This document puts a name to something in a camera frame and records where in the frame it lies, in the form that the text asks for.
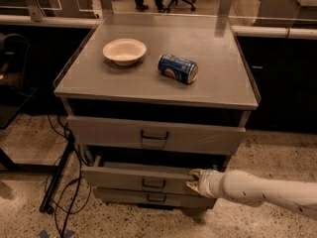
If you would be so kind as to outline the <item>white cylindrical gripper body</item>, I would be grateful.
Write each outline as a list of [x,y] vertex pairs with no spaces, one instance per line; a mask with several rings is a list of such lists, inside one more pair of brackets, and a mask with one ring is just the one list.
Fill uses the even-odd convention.
[[208,198],[227,198],[224,191],[224,178],[224,173],[215,170],[202,170],[199,173],[199,193]]

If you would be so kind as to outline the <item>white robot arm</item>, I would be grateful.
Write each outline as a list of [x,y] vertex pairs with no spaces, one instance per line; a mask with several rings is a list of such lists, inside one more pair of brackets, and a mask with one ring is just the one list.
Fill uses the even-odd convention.
[[235,203],[258,207],[264,202],[279,206],[311,219],[317,219],[317,183],[259,178],[232,170],[195,169],[194,180],[186,185],[207,198],[223,198]]

